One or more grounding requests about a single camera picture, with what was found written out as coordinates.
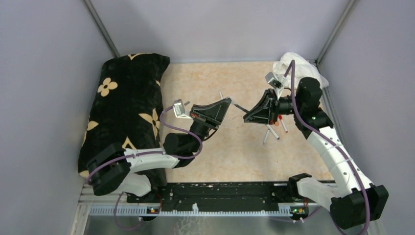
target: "white stick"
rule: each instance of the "white stick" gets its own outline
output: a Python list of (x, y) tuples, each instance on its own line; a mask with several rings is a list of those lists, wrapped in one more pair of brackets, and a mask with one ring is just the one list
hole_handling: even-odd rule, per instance
[(269, 134), (270, 134), (270, 129), (268, 129), (267, 130), (267, 133), (265, 134), (265, 139), (264, 139), (264, 143), (263, 144), (265, 144), (265, 142), (267, 141)]
[(285, 133), (288, 133), (287, 126), (285, 125), (285, 123), (284, 123), (284, 121), (282, 119), (281, 119), (281, 124), (282, 124), (282, 127), (284, 127)]
[(266, 125), (266, 126), (268, 127), (268, 130), (270, 130), (271, 133), (275, 136), (275, 138), (279, 140), (279, 136), (275, 133), (275, 131), (271, 128), (271, 126), (270, 125)]

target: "metal frame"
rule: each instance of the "metal frame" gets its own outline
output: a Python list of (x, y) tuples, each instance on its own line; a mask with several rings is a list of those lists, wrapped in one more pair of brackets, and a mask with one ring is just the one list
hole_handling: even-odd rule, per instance
[[(95, 10), (93, 4), (91, 3), (91, 0), (82, 0), (82, 2), (84, 3), (86, 9), (88, 10), (88, 12), (90, 13), (92, 20), (95, 22), (98, 30), (100, 31), (105, 43), (107, 44), (108, 48), (110, 49), (111, 53), (113, 54), (114, 58), (119, 57), (119, 52), (114, 44), (114, 42), (112, 41), (108, 31), (105, 28), (105, 25), (103, 24), (102, 20), (100, 19), (97, 11)], [(325, 42), (320, 54), (318, 55), (317, 59), (312, 60), (314, 61), (314, 64), (316, 65), (317, 69), (320, 71), (320, 66), (322, 64), (322, 62), (325, 59), (325, 56), (327, 55), (327, 52), (330, 50), (331, 45), (333, 44), (333, 42), (335, 41), (335, 39), (337, 38), (337, 36), (339, 35), (339, 33), (341, 32), (345, 22), (347, 21), (347, 19), (349, 18), (351, 12), (353, 11), (353, 9), (356, 7), (357, 3), (359, 2), (359, 0), (350, 0), (349, 3), (347, 4), (345, 10), (343, 11), (343, 14), (341, 15), (341, 17), (339, 18), (336, 26), (334, 27), (332, 33), (330, 34), (329, 38), (327, 39), (327, 41)], [(333, 122), (335, 123), (335, 128), (337, 130), (337, 133), (339, 135), (339, 138), (342, 140), (342, 142), (344, 142), (344, 137), (343, 137), (343, 132), (342, 132), (342, 128), (341, 125), (337, 122), (337, 115), (334, 109), (334, 106), (331, 102), (331, 98), (330, 98), (330, 92), (328, 88), (324, 88), (323, 89), (323, 96), (322, 96), (322, 105), (324, 107), (324, 110), (327, 112), (328, 116), (333, 120)], [(71, 235), (82, 235), (84, 234), (86, 225), (87, 225), (87, 220), (88, 220), (88, 216), (90, 214), (92, 215), (107, 215), (109, 212), (112, 212), (114, 209), (113, 205), (108, 205), (108, 204), (114, 204), (115, 201), (117, 200), (119, 194), (121, 192), (118, 191), (114, 191), (111, 194), (105, 195), (105, 196), (100, 196), (100, 197), (96, 197), (93, 195), (93, 191), (92, 188), (90, 188), (88, 185), (84, 185), (84, 188), (81, 192), (81, 196), (78, 202), (78, 206), (77, 206), (77, 210), (76, 210), (76, 214), (75, 214), (75, 218), (72, 224), (72, 229), (71, 229)], [(131, 204), (126, 202), (127, 200), (127, 196), (124, 195), (121, 200), (120, 200), (120, 208), (118, 209), (118, 211), (120, 212), (120, 216), (131, 216), (131, 213), (141, 213), (144, 215), (144, 207), (146, 206), (158, 206), (158, 204), (155, 203), (147, 203), (147, 204), (142, 204), (142, 208), (139, 208), (139, 206), (135, 206), (134, 208), (131, 207)], [(289, 216), (289, 214), (286, 214), (285, 212), (288, 212), (288, 208), (289, 207), (295, 207), (295, 206), (299, 206), (302, 205), (302, 203), (280, 203), (279, 204), (281, 206), (281, 210), (282, 211), (276, 211), (275, 215), (278, 216), (277, 214), (279, 214), (279, 216)], [(314, 206), (317, 205), (315, 203), (310, 203), (309, 205)], [(189, 213), (166, 213), (166, 216), (192, 216), (192, 215), (197, 215), (198, 211), (197, 210), (193, 210), (193, 211), (189, 211)], [(252, 213), (252, 215), (256, 215), (256, 216), (265, 216), (263, 215), (261, 212), (258, 213)], [(382, 223), (379, 220), (376, 221), (372, 221), (370, 224), (370, 227), (368, 229), (368, 234), (369, 235), (383, 235), (386, 234)]]
[(110, 49), (111, 53), (113, 54), (114, 58), (119, 57), (118, 49), (116, 48), (113, 40), (111, 39), (107, 29), (105, 28), (104, 23), (102, 22), (101, 18), (99, 17), (97, 11), (95, 10), (91, 0), (81, 0), (85, 8), (88, 10), (89, 14), (92, 17), (96, 27), (98, 28), (99, 32), (101, 33), (105, 43), (107, 44), (108, 48)]

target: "beige tabletop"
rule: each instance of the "beige tabletop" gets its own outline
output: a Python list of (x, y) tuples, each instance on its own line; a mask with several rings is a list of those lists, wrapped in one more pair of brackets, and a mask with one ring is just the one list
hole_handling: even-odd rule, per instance
[[(230, 96), (250, 110), (270, 88), (264, 76), (271, 71), (272, 62), (236, 62), (171, 64), (161, 80), (165, 107), (176, 99), (207, 105)], [(309, 173), (319, 180), (331, 180), (331, 174), (317, 151), (296, 128), (292, 116), (283, 116), (288, 126), (273, 126), (280, 136), (271, 134), (263, 144), (267, 128), (264, 125), (244, 123), (245, 113), (230, 106), (217, 133), (203, 143), (202, 153), (183, 168), (167, 169), (168, 182), (229, 182), (229, 181), (286, 181), (288, 177)], [(167, 123), (188, 130), (192, 120), (175, 118), (173, 111), (166, 116)], [(172, 132), (162, 127), (161, 139)]]

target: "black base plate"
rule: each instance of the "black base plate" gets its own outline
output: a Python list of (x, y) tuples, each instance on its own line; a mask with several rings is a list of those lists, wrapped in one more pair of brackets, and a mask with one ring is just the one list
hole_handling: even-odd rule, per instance
[[(288, 194), (286, 181), (273, 182), (213, 182), (168, 183), (158, 188), (162, 209), (192, 211), (197, 203), (201, 212), (258, 212), (278, 211), (278, 203), (303, 202)], [(129, 203), (159, 203), (160, 197), (128, 195)]]

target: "white gear rack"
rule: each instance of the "white gear rack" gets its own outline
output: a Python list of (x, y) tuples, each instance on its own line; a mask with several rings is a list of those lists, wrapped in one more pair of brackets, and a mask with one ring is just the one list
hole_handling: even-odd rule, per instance
[[(290, 206), (279, 206), (278, 211), (199, 211), (197, 205), (193, 205), (192, 211), (161, 211), (160, 213), (148, 213), (149, 208), (158, 209), (159, 207), (120, 205), (117, 207), (117, 216), (203, 216), (203, 217), (246, 217), (246, 216), (271, 216), (271, 217), (290, 217)], [(114, 205), (91, 206), (89, 215), (91, 216), (113, 216)]]

